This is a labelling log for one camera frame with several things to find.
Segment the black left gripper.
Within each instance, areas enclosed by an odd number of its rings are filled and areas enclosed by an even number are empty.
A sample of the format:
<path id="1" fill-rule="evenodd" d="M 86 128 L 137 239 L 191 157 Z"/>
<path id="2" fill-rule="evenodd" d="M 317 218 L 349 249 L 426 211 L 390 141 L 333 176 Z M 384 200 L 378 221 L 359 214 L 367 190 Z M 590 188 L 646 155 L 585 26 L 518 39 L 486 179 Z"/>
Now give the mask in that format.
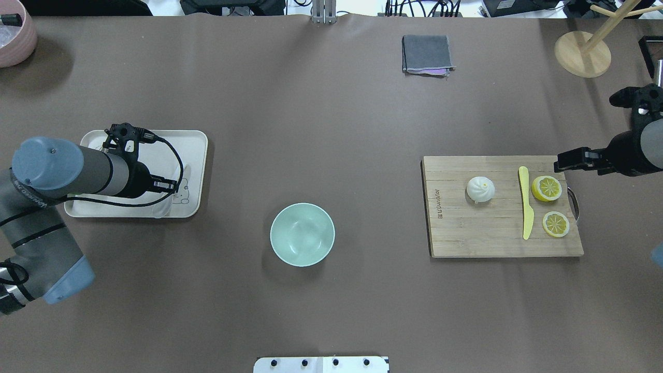
<path id="1" fill-rule="evenodd" d="M 107 138 L 102 149 L 111 162 L 111 173 L 102 194 L 138 198 L 147 192 L 170 196 L 179 191 L 179 180 L 153 175 L 149 168 L 139 161 L 139 145 L 156 142 L 163 142 L 175 158 L 179 159 L 179 153 L 166 139 L 130 123 L 113 124 L 104 132 Z"/>

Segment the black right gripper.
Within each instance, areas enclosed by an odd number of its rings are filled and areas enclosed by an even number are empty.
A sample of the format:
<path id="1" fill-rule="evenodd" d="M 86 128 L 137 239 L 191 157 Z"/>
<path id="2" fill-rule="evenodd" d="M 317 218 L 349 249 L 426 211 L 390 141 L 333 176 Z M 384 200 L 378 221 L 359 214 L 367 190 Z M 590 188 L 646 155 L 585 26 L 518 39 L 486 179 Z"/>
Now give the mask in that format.
<path id="1" fill-rule="evenodd" d="M 610 96 L 611 106 L 630 109 L 630 129 L 601 149 L 578 147 L 557 155 L 554 172 L 596 171 L 636 177 L 662 170 L 661 87 L 626 87 Z"/>

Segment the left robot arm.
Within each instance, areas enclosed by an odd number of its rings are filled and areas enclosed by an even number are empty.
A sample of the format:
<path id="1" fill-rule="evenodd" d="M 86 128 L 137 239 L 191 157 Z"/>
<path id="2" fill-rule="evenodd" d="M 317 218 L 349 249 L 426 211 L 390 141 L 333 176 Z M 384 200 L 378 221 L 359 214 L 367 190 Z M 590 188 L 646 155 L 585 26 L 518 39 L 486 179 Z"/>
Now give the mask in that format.
<path id="1" fill-rule="evenodd" d="M 128 207 L 102 196 L 133 199 L 145 193 L 166 200 L 184 177 L 179 155 L 176 179 L 157 176 L 139 160 L 140 144 L 167 144 L 152 131 L 129 123 L 105 130 L 100 150 L 66 139 L 31 137 L 2 170 L 2 234 L 14 255 L 2 260 L 2 314 L 43 299 L 61 302 L 87 288 L 92 265 L 62 219 L 57 206 L 89 202 Z"/>

